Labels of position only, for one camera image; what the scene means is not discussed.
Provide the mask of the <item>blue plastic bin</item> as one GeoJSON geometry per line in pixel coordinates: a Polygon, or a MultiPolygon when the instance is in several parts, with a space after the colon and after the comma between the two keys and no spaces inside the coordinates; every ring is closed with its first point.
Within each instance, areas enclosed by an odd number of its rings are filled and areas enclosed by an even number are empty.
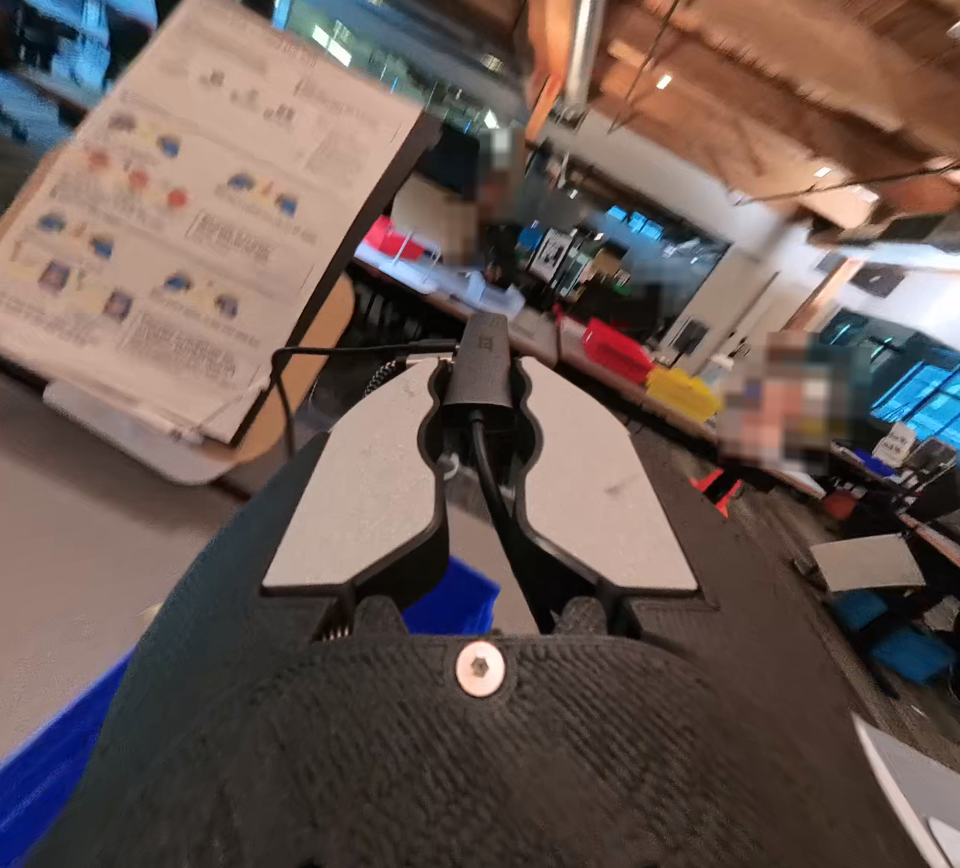
{"type": "MultiPolygon", "coordinates": [[[[412,634],[486,634],[500,586],[451,558],[438,586],[402,612],[412,634]]],[[[1,764],[1,865],[14,866],[53,824],[84,772],[133,651],[1,764]]]]}

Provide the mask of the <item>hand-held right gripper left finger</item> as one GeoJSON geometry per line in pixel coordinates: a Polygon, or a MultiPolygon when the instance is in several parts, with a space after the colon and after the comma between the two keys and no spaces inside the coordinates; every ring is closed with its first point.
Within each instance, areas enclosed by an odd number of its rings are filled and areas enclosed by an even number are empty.
{"type": "Polygon", "coordinates": [[[450,358],[429,356],[357,402],[330,430],[261,582],[267,597],[328,597],[352,611],[383,596],[406,610],[450,562],[440,420],[450,358]]]}

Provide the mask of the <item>wooden document stand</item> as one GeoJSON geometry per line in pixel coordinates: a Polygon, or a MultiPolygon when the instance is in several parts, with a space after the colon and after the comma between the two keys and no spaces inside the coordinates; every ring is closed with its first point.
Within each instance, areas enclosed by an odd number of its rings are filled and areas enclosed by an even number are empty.
{"type": "Polygon", "coordinates": [[[418,134],[335,131],[310,171],[282,129],[108,107],[2,217],[2,361],[172,481],[251,461],[335,351],[343,272],[418,134]]]}

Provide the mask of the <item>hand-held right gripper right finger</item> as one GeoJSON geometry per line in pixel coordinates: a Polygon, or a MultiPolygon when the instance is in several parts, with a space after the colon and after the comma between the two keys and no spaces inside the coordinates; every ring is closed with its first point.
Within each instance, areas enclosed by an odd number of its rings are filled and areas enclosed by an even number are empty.
{"type": "Polygon", "coordinates": [[[523,536],[591,587],[697,596],[700,583],[628,428],[540,361],[520,358],[514,371],[523,536]]]}

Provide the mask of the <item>printed instruction sheet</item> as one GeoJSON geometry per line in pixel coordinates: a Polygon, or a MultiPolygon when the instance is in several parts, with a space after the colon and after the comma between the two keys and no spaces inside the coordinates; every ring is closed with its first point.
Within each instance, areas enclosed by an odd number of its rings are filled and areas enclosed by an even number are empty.
{"type": "Polygon", "coordinates": [[[241,439],[439,123],[234,0],[181,0],[2,221],[2,357],[241,439]]]}

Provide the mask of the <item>grey usb hub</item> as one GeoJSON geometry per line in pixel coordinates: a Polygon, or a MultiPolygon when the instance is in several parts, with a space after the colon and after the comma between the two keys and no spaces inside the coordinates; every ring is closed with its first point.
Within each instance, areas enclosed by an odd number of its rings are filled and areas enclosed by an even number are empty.
{"type": "Polygon", "coordinates": [[[468,445],[510,571],[537,630],[551,634],[563,606],[563,576],[526,515],[527,470],[542,440],[527,405],[531,388],[512,353],[506,318],[472,315],[454,352],[442,419],[468,445]]]}

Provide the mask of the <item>red plastic bin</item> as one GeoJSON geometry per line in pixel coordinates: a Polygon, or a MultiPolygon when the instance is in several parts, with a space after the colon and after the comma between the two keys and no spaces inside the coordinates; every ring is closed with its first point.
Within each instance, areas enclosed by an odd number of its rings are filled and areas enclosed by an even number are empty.
{"type": "Polygon", "coordinates": [[[644,386],[654,370],[655,362],[642,345],[597,318],[589,319],[581,344],[595,365],[632,384],[644,386]]]}
{"type": "Polygon", "coordinates": [[[388,215],[381,215],[373,222],[364,243],[394,260],[417,261],[426,253],[425,246],[413,239],[411,234],[399,231],[388,215]]]}

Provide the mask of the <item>yellow plastic bin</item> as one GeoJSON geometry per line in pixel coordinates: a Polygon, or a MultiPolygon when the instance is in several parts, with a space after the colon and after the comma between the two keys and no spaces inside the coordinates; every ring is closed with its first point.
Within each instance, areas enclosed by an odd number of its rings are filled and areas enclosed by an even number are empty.
{"type": "Polygon", "coordinates": [[[710,421],[722,407],[711,387],[683,370],[656,365],[648,373],[644,387],[650,398],[698,423],[710,421]]]}

